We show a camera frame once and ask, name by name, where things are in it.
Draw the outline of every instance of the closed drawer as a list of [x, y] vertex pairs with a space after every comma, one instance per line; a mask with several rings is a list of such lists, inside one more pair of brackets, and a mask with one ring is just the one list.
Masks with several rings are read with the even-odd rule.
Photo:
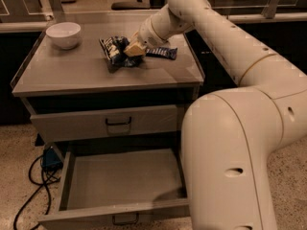
[[[163, 143], [165, 137], [158, 136], [155, 140]], [[125, 138], [129, 136], [117, 138], [121, 142], [118, 149], [112, 148], [114, 152], [107, 147], [109, 138], [69, 148], [55, 212], [39, 220], [46, 229], [89, 229], [189, 216], [177, 149], [139, 146], [142, 142], [137, 139], [144, 137], [135, 136], [131, 143]], [[74, 146], [83, 146], [82, 153]]]
[[169, 132], [180, 129], [184, 107], [145, 106], [32, 115], [44, 142]]

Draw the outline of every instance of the robotic hand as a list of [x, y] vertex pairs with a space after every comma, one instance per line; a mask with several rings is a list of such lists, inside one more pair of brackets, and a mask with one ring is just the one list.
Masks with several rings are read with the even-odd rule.
[[267, 158], [307, 134], [306, 75], [207, 0], [168, 0], [131, 47], [157, 47], [189, 27], [239, 87], [200, 97], [183, 120], [181, 162], [193, 228], [276, 230]]

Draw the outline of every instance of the power cord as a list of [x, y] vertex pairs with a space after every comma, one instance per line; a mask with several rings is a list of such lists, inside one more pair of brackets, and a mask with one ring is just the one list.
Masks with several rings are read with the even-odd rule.
[[[18, 230], [17, 229], [17, 223], [18, 223], [18, 219], [21, 215], [21, 213], [24, 211], [24, 209], [27, 207], [27, 205], [33, 200], [33, 198], [35, 197], [35, 195], [42, 189], [45, 188], [46, 192], [47, 192], [47, 196], [48, 196], [48, 204], [47, 204], [47, 209], [45, 212], [45, 215], [48, 215], [50, 208], [51, 208], [51, 193], [49, 190], [49, 185], [54, 184], [59, 182], [60, 178], [56, 178], [55, 174], [60, 170], [60, 168], [56, 168], [54, 170], [52, 170], [52, 172], [50, 173], [50, 171], [48, 169], [44, 169], [42, 167], [42, 162], [40, 162], [40, 167], [41, 167], [41, 172], [40, 172], [40, 177], [41, 177], [41, 183], [36, 182], [32, 179], [32, 170], [34, 165], [36, 164], [37, 161], [42, 161], [44, 154], [40, 155], [38, 158], [35, 159], [35, 161], [32, 163], [31, 167], [29, 168], [28, 171], [28, 177], [29, 180], [38, 186], [38, 188], [35, 190], [35, 192], [28, 198], [28, 200], [24, 203], [24, 205], [20, 208], [20, 210], [18, 211], [18, 213], [15, 216], [15, 219], [13, 221], [13, 230]], [[40, 225], [40, 223], [38, 223], [37, 225], [35, 225], [34, 227], [32, 227], [30, 230], [35, 230], [38, 228], [38, 226]]]

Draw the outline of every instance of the table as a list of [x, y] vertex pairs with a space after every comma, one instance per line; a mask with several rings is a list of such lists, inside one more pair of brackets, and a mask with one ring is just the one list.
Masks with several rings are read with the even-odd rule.
[[99, 37], [130, 37], [155, 11], [66, 14], [83, 42], [62, 51], [41, 36], [12, 87], [48, 145], [64, 158], [56, 212], [47, 229], [124, 225], [188, 216], [179, 134], [203, 72], [183, 34], [166, 46], [177, 59], [145, 57], [110, 70]]

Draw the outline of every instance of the black cable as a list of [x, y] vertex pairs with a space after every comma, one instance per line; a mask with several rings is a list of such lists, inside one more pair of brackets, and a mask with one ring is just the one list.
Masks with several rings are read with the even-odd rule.
[[[57, 183], [59, 182], [59, 178], [56, 178], [54, 177], [54, 175], [56, 174], [56, 172], [59, 170], [54, 170], [51, 174], [48, 173], [48, 171], [44, 171], [43, 168], [41, 168], [41, 173], [40, 173], [40, 177], [41, 177], [41, 181], [42, 183], [38, 183], [36, 181], [34, 181], [32, 179], [32, 169], [35, 165], [35, 163], [38, 161], [38, 160], [41, 160], [43, 158], [43, 155], [40, 155], [38, 158], [35, 159], [35, 161], [32, 163], [32, 165], [30, 166], [29, 168], [29, 171], [28, 171], [28, 177], [29, 177], [29, 180], [38, 186], [38, 188], [35, 190], [35, 192], [28, 198], [28, 200], [24, 203], [24, 205], [20, 208], [20, 210], [18, 211], [18, 213], [16, 214], [15, 216], [15, 219], [13, 221], [13, 230], [18, 230], [17, 229], [17, 223], [18, 223], [18, 219], [21, 215], [21, 213], [24, 211], [24, 209], [27, 207], [27, 205], [32, 201], [32, 199], [35, 197], [35, 195], [42, 189], [42, 188], [45, 188], [46, 192], [47, 192], [47, 196], [48, 196], [48, 204], [47, 204], [47, 209], [45, 211], [45, 215], [48, 215], [49, 211], [50, 211], [50, 208], [51, 208], [51, 193], [50, 193], [50, 190], [49, 190], [49, 185], [53, 184], [53, 183]], [[38, 223], [37, 225], [35, 225], [34, 227], [32, 227], [30, 230], [35, 230], [38, 228], [40, 224]]]

